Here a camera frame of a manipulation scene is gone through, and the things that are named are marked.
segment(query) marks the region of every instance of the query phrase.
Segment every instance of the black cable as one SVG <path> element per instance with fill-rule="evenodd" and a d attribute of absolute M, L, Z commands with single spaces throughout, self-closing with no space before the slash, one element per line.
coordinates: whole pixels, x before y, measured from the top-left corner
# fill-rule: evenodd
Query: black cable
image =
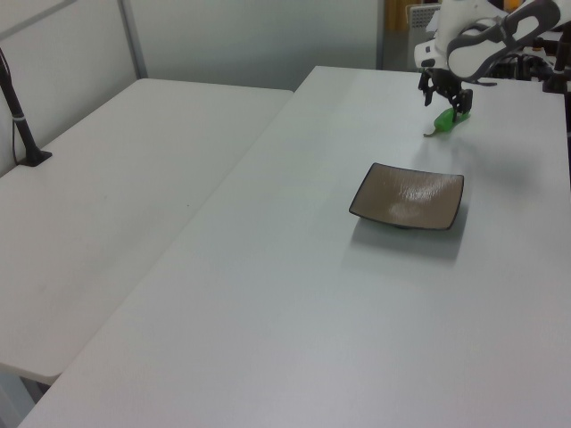
<path fill-rule="evenodd" d="M 2 65 L 4 65 L 4 68 L 6 69 L 6 71 L 8 73 L 8 78 L 10 79 L 10 82 L 12 82 L 12 73 L 10 72 L 10 65 L 8 64 L 8 61 L 6 60 L 6 57 L 4 56 L 4 52 L 2 51 L 1 47 L 0 47 L 0 59 L 2 59 Z"/>
<path fill-rule="evenodd" d="M 18 159 L 16 159 L 16 122 L 12 121 L 12 157 L 14 164 L 18 166 Z"/>
<path fill-rule="evenodd" d="M 10 79 L 10 83 L 12 83 L 12 73 L 10 72 L 10 65 L 4 56 L 4 52 L 0 47 L 0 60 L 2 60 L 2 66 L 6 70 L 8 74 L 8 78 Z M 14 159 L 14 164 L 18 166 L 18 159 L 16 158 L 16 122 L 12 119 L 12 157 Z"/>

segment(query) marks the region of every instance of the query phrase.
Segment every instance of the white table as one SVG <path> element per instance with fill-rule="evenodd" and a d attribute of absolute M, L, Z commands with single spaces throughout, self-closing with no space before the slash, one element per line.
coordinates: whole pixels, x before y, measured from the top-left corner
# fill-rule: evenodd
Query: white table
<path fill-rule="evenodd" d="M 425 139 L 417 83 L 315 69 L 21 427 L 567 426 L 563 98 Z M 463 173 L 454 228 L 349 214 L 374 161 Z"/>
<path fill-rule="evenodd" d="M 292 94 L 140 80 L 0 179 L 0 370 L 51 383 Z"/>

